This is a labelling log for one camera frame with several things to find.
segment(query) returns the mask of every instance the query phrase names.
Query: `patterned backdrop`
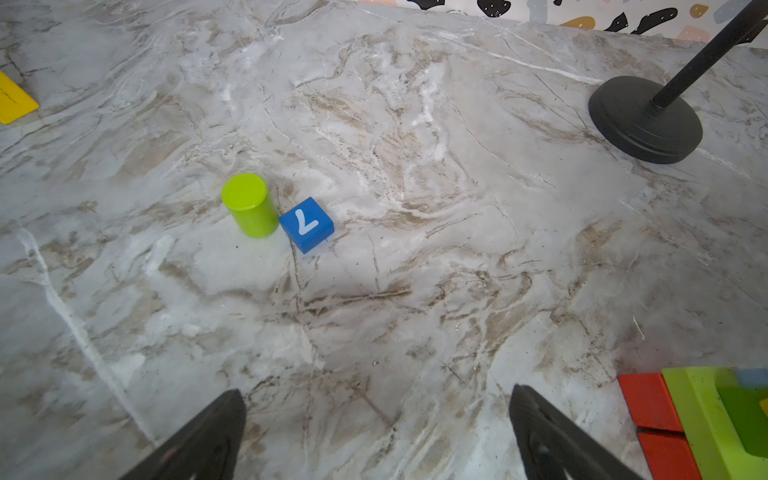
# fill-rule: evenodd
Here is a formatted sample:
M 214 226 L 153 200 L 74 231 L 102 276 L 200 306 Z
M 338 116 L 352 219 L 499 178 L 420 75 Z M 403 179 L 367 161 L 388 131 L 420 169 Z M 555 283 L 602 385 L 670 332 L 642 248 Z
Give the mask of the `patterned backdrop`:
M 437 12 L 709 41 L 749 0 L 360 0 Z M 742 43 L 768 48 L 768 20 Z

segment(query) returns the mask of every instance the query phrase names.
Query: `blue cube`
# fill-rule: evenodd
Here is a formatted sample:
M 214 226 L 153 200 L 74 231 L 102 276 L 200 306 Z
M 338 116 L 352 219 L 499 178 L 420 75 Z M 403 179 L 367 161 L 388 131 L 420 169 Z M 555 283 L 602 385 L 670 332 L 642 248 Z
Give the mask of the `blue cube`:
M 333 233 L 333 220 L 312 197 L 281 216 L 280 224 L 301 253 L 309 252 Z

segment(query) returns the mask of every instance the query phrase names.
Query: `white marble vein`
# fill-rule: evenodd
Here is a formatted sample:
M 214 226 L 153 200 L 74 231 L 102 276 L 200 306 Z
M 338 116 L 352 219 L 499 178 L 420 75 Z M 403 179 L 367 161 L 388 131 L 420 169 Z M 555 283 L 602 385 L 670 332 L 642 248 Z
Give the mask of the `white marble vein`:
M 117 478 L 225 389 L 238 478 L 523 478 L 534 386 L 650 478 L 616 375 L 764 366 L 765 51 L 642 164 L 592 125 L 697 44 L 347 2 L 4 2 L 0 476 Z M 220 202 L 263 175 L 308 255 Z

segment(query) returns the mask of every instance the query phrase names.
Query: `light green block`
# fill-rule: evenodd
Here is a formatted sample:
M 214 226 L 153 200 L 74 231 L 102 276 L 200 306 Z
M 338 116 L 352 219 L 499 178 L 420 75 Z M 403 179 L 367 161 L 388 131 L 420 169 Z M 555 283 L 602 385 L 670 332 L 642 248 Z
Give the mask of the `light green block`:
M 718 387 L 739 386 L 731 369 L 662 370 L 702 480 L 766 480 L 768 458 L 748 454 L 725 410 Z

